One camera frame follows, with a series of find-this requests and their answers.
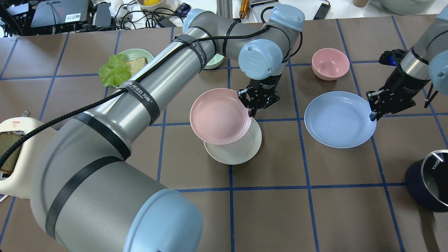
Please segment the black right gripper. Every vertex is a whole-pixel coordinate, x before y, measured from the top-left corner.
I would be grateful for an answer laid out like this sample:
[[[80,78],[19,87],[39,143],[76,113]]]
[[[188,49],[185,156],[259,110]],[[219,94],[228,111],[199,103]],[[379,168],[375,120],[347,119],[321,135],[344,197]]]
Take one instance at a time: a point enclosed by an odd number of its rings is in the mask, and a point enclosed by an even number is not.
[[[391,73],[385,85],[378,91],[366,92],[371,108],[370,120],[378,121],[384,114],[396,114],[416,105],[416,96],[429,80],[415,78],[398,66]]]

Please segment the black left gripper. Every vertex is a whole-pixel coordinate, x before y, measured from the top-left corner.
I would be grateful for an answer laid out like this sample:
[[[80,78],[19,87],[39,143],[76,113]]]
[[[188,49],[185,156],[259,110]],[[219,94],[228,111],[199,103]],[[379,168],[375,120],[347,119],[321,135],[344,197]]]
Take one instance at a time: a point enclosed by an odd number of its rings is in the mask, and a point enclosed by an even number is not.
[[[276,91],[279,81],[280,75],[263,80],[250,79],[246,88],[237,91],[238,99],[248,109],[249,117],[255,117],[258,110],[266,109],[280,100]]]

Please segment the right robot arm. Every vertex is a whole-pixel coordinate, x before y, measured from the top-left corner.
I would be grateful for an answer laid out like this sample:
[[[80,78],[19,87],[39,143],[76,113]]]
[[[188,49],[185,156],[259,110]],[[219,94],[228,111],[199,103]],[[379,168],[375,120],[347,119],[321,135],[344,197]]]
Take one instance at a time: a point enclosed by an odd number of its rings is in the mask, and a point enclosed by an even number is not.
[[[428,107],[438,93],[447,94],[447,35],[448,8],[445,7],[408,51],[395,49],[381,54],[379,64],[395,69],[378,91],[365,93],[371,108],[371,121],[415,106],[414,96],[429,82],[432,85],[424,107]]]

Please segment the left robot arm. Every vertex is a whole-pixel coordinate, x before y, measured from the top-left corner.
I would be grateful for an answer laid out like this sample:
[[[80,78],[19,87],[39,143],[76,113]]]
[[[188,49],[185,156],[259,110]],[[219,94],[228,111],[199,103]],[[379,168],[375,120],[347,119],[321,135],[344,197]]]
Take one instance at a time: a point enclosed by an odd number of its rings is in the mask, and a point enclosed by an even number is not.
[[[128,164],[131,145],[215,54],[238,60],[253,80],[280,75],[304,21],[285,4],[260,31],[190,10],[167,48],[108,101],[69,116],[51,139],[31,187],[38,225],[71,252],[196,252],[200,209]]]

